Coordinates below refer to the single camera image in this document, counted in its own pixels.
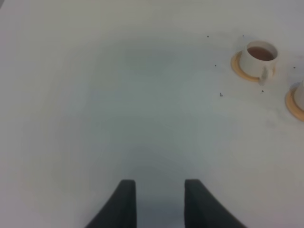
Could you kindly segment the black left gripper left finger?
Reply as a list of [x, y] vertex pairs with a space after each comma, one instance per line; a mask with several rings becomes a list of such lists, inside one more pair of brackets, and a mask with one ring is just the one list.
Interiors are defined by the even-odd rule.
[[87, 228], [137, 227], [136, 183], [122, 180]]

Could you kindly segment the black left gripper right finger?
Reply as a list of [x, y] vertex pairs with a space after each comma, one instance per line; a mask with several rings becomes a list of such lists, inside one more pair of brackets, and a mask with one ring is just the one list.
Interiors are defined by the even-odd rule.
[[186, 228], [244, 228], [198, 179], [185, 180], [184, 224]]

